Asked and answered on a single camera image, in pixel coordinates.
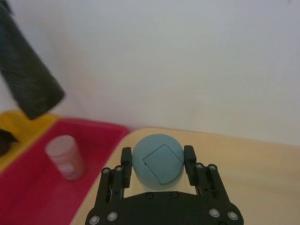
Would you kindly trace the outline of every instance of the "beige table surface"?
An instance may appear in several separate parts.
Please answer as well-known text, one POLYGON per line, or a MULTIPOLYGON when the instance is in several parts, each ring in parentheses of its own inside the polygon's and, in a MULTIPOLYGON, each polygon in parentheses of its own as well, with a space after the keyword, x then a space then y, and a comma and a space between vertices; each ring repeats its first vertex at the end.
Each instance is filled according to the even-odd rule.
MULTIPOLYGON (((126 136, 106 166, 120 164, 123 147, 134 146, 145 136, 167 134, 182 146, 193 145, 197 161, 218 166, 232 203, 241 211, 246 225, 300 225, 300 147, 220 135, 146 128, 126 136)), ((73 218, 83 225, 93 208, 100 181, 95 180, 73 218)), ((184 172, 176 190, 195 194, 184 172)), ((145 192, 134 170, 125 197, 145 192)))

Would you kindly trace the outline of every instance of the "dark cloth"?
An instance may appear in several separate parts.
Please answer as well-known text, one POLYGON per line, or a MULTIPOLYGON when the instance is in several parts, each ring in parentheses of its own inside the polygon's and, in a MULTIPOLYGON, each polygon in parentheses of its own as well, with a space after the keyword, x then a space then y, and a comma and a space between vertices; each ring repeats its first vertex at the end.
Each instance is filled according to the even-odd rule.
POLYGON ((0 156, 8 152, 11 142, 18 140, 10 132, 0 129, 0 156))
POLYGON ((60 85, 1 3, 0 71, 19 107, 31 120, 52 109, 64 97, 60 85))

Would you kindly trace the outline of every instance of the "screw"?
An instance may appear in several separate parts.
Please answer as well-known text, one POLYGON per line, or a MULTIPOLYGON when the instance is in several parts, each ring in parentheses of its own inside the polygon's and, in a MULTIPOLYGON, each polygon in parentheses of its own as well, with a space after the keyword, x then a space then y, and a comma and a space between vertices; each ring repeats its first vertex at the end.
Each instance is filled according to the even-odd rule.
POLYGON ((177 195, 176 192, 172 192, 172 197, 173 197, 173 198, 177 198, 177 196, 178 196, 178 195, 177 195))
POLYGON ((212 217, 218 218, 220 217, 220 212, 217 209, 210 209, 210 215, 212 217))
POLYGON ((210 169, 211 169, 211 170, 215 170, 216 167, 215 167, 214 165, 210 165, 210 169))
POLYGON ((198 164, 196 165, 196 167, 199 168, 199 169, 201 169, 201 168, 203 167, 203 165, 200 164, 200 163, 198 163, 198 164))
POLYGON ((92 216, 89 220, 90 225, 95 225, 100 221, 99 216, 92 216))
POLYGON ((107 215, 107 219, 109 221, 114 221, 116 218, 118 217, 118 214, 116 212, 110 212, 108 215, 107 215))
POLYGON ((238 214, 236 214, 234 211, 230 211, 227 213, 228 217, 232 220, 238 220, 239 216, 238 214))
POLYGON ((146 194, 146 198, 148 198, 148 199, 153 198, 153 194, 152 194, 152 193, 147 193, 147 194, 146 194))

